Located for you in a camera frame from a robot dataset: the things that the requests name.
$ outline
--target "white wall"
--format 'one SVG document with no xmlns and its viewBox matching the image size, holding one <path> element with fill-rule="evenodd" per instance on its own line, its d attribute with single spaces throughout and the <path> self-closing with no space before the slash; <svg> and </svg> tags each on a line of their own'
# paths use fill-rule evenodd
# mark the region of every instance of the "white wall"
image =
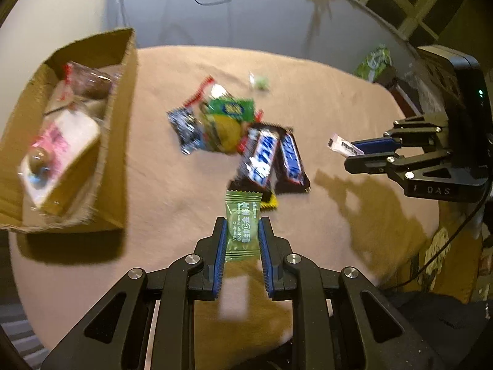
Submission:
<svg viewBox="0 0 493 370">
<path fill-rule="evenodd" d="M 0 134 L 30 77 L 56 49 L 106 29 L 107 0 L 19 0 L 0 28 Z"/>
</svg>

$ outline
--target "cardboard box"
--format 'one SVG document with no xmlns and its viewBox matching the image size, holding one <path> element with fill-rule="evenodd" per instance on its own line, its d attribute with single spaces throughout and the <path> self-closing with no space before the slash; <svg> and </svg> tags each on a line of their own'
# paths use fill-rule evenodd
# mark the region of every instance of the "cardboard box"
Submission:
<svg viewBox="0 0 493 370">
<path fill-rule="evenodd" d="M 68 61 L 103 68 L 120 65 L 121 77 L 108 98 L 94 175 L 83 196 L 60 222 L 23 218 L 24 190 L 18 176 L 21 160 L 38 133 L 43 113 L 63 79 Z M 119 29 L 76 41 L 56 51 L 35 72 L 21 93 L 0 141 L 0 229 L 36 232 L 93 232 L 121 229 L 126 223 L 126 141 L 137 72 L 135 33 Z"/>
</svg>

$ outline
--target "white candy wrapper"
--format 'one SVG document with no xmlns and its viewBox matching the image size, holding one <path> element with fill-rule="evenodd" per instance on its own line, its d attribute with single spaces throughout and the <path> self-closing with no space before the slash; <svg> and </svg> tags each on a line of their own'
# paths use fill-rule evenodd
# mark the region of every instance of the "white candy wrapper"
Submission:
<svg viewBox="0 0 493 370">
<path fill-rule="evenodd" d="M 332 139 L 329 140 L 329 148 L 334 152 L 342 154 L 344 157 L 361 156 L 362 154 L 365 154 L 356 146 L 342 139 L 338 134 L 334 134 Z"/>
</svg>

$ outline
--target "das logo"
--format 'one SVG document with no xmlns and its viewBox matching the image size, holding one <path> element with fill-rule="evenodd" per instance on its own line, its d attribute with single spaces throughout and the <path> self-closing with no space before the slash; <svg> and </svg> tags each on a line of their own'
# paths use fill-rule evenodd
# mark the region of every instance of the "das logo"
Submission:
<svg viewBox="0 0 493 370">
<path fill-rule="evenodd" d="M 428 186 L 426 188 L 426 191 L 428 193 L 433 193 L 434 195 L 450 195 L 450 188 L 440 188 L 440 187 L 433 187 L 433 186 Z"/>
<path fill-rule="evenodd" d="M 418 191 L 418 185 L 414 185 L 414 191 Z M 450 188 L 444 186 L 427 186 L 426 192 L 433 195 L 450 195 Z"/>
</svg>

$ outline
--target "green candy wrapper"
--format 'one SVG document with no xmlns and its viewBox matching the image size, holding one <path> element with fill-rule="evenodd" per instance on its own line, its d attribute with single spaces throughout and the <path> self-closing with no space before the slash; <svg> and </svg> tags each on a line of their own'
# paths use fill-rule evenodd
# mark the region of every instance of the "green candy wrapper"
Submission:
<svg viewBox="0 0 493 370">
<path fill-rule="evenodd" d="M 390 51 L 383 44 L 366 56 L 364 61 L 356 68 L 354 75 L 373 82 L 387 68 L 392 66 Z"/>
<path fill-rule="evenodd" d="M 261 200 L 262 194 L 257 192 L 226 192 L 226 261 L 259 257 L 258 220 Z"/>
<path fill-rule="evenodd" d="M 232 99 L 227 97 L 213 98 L 207 105 L 208 114 L 220 114 L 237 121 L 253 122 L 255 119 L 255 103 L 253 100 Z"/>
</svg>

